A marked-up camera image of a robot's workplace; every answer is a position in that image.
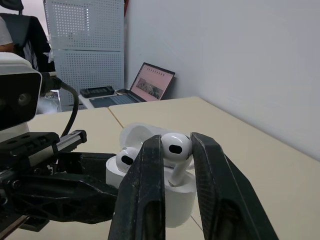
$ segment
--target laptop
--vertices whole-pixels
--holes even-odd
[[[175,73],[149,63],[143,63],[128,94],[90,99],[95,108],[113,105],[159,101],[164,96]]]

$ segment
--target charging case lid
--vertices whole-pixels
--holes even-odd
[[[135,122],[128,126],[126,126],[120,133],[120,146],[122,148],[133,147],[138,150],[141,149],[143,143],[154,135],[165,135],[168,133],[179,133],[184,134],[182,132],[178,132],[176,130],[165,129],[161,127],[156,127],[152,125],[148,125],[145,123]],[[163,164],[166,167],[173,168],[175,166],[174,163],[163,160]],[[194,161],[192,160],[188,169],[194,168]]]

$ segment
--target earbud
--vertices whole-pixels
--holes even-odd
[[[117,168],[127,173],[131,165],[134,163],[136,157],[139,154],[139,150],[134,147],[124,147],[115,157],[115,164]]]
[[[175,163],[172,175],[169,178],[171,186],[179,186],[185,176],[186,170],[192,160],[192,141],[181,133],[167,133],[161,138],[164,157]]]

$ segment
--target white wall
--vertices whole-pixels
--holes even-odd
[[[319,0],[132,0],[127,17],[129,86],[143,62],[172,70],[173,98],[202,97],[320,160]]]

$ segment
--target charging case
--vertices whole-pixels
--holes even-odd
[[[177,133],[177,131],[155,127],[144,123],[133,123],[121,131],[119,138],[120,146],[122,148],[133,147],[140,151],[144,142],[149,138],[154,135],[163,136],[168,133]],[[191,215],[197,194],[196,178],[193,174],[186,171],[182,184],[180,186],[172,187],[170,186],[168,179],[173,172],[175,164],[164,158],[163,165],[165,187],[165,226],[167,228],[176,228],[185,223]],[[106,162],[105,167],[105,182],[118,189],[126,173],[118,170],[115,156]],[[193,168],[194,160],[192,159],[189,169]]]
[[[106,164],[105,182],[119,188],[126,173],[118,170],[116,156],[110,158]],[[191,215],[197,193],[196,178],[190,172],[185,172],[182,184],[172,187],[169,177],[173,169],[164,167],[164,193],[165,193],[165,226],[176,228],[185,223]]]

